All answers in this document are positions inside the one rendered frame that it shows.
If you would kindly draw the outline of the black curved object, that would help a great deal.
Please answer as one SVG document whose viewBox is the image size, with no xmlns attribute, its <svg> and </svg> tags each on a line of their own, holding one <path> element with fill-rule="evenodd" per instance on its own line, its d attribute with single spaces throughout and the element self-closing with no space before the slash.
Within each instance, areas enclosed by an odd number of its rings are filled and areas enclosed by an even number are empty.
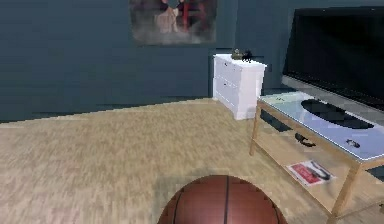
<svg viewBox="0 0 384 224">
<path fill-rule="evenodd" d="M 301 134 L 299 133 L 296 133 L 295 134 L 295 139 L 302 145 L 306 146 L 306 147 L 314 147 L 315 144 L 314 143 L 311 143 L 311 142 L 308 142 L 307 138 L 305 138 L 304 136 L 302 136 Z"/>
</svg>

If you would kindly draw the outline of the red and white magazine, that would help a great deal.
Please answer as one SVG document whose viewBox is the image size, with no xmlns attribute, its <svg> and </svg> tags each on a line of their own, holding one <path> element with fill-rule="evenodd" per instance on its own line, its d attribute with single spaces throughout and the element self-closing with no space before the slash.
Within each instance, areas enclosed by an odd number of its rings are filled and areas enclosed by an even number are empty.
<svg viewBox="0 0 384 224">
<path fill-rule="evenodd" d="M 288 171 L 305 186 L 327 183 L 335 176 L 314 160 L 288 165 Z"/>
</svg>

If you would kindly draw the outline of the white chest of drawers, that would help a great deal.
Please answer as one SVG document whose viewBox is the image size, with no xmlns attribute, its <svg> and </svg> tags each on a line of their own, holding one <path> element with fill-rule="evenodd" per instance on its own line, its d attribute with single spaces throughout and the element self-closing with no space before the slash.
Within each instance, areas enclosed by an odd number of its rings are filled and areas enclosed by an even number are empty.
<svg viewBox="0 0 384 224">
<path fill-rule="evenodd" d="M 230 54 L 215 54 L 213 62 L 213 99 L 223 103 L 235 120 L 253 118 L 266 65 L 233 60 Z"/>
</svg>

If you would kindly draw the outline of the wooden glass-top television table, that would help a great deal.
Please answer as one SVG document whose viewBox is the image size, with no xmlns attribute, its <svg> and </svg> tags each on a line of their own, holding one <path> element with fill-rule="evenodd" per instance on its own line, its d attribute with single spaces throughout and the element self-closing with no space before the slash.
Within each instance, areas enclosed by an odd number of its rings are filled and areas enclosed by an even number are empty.
<svg viewBox="0 0 384 224">
<path fill-rule="evenodd" d="M 368 173 L 384 166 L 384 127 L 369 122 L 365 129 L 351 129 L 330 123 L 303 108 L 301 102 L 310 98 L 302 92 L 259 98 L 250 152 L 262 152 L 274 161 L 324 210 L 327 224 L 376 206 L 384 213 L 384 182 Z M 315 146 L 300 144 L 296 133 Z M 349 146 L 347 139 L 358 142 L 360 148 Z M 335 179 L 302 184 L 287 166 L 307 160 L 322 165 Z"/>
</svg>

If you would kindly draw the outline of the brown basketball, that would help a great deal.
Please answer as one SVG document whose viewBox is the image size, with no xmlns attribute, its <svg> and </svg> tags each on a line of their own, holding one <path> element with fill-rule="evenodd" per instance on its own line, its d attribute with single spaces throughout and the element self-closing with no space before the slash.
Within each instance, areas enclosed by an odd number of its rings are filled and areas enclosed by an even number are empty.
<svg viewBox="0 0 384 224">
<path fill-rule="evenodd" d="M 288 224 L 258 187 L 234 176 L 209 175 L 177 191 L 157 224 Z"/>
</svg>

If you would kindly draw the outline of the black television set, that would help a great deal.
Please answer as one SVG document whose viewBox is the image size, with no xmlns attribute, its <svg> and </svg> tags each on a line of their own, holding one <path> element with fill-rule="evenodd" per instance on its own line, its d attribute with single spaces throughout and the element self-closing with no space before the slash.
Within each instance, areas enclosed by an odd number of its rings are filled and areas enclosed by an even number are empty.
<svg viewBox="0 0 384 224">
<path fill-rule="evenodd" d="M 282 83 L 384 126 L 384 6 L 295 10 Z"/>
</svg>

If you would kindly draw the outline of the framed wall picture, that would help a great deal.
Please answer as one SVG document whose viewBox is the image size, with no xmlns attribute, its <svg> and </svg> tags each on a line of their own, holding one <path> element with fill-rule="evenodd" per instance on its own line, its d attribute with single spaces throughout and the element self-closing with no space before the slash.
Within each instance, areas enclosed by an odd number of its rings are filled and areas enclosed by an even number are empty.
<svg viewBox="0 0 384 224">
<path fill-rule="evenodd" d="M 217 0 L 129 0 L 140 45 L 206 44 L 216 40 Z"/>
</svg>

